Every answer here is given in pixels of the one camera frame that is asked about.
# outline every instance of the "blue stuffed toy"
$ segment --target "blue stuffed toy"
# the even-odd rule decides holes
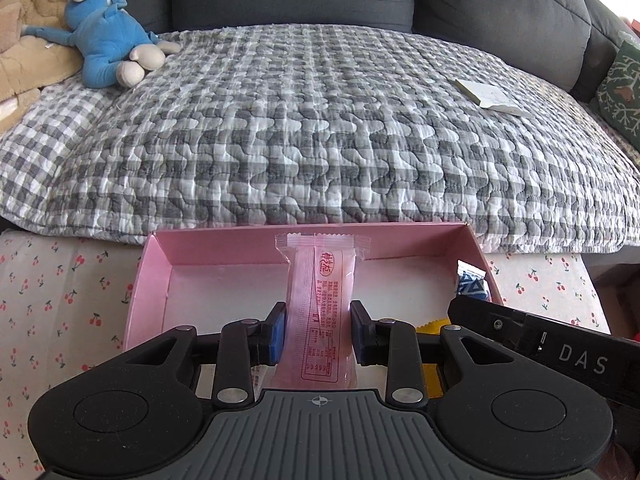
[[[145,70],[160,68],[165,55],[179,52],[180,46],[145,32],[124,10],[126,5],[126,0],[69,0],[65,19],[71,32],[27,26],[22,34],[77,47],[84,57],[82,82],[89,88],[117,82],[131,88],[142,81]]]

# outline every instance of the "gray checkered quilt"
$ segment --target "gray checkered quilt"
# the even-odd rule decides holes
[[[565,92],[478,50],[365,27],[167,35],[130,91],[50,86],[0,140],[0,216],[142,243],[161,227],[466,221],[487,251],[640,245],[640,172]],[[531,120],[449,80],[502,87]]]

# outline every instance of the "white floral tablecloth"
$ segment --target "white floral tablecloth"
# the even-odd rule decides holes
[[[142,249],[82,238],[0,235],[0,476],[31,480],[42,466],[27,418],[56,384],[118,354]],[[608,332],[582,259],[492,254],[505,304]]]

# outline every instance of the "pink box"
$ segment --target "pink box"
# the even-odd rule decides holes
[[[458,260],[487,271],[495,303],[502,297],[468,225],[444,223],[326,224],[158,231],[149,236],[132,293],[124,348],[174,326],[219,332],[231,321],[264,319],[285,301],[288,266],[275,248],[285,233],[370,238],[356,263],[353,299],[372,319],[420,326],[447,316]]]

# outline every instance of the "white paper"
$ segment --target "white paper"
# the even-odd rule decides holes
[[[500,87],[466,79],[456,79],[454,83],[481,108],[518,117],[532,118],[529,112],[520,108]]]

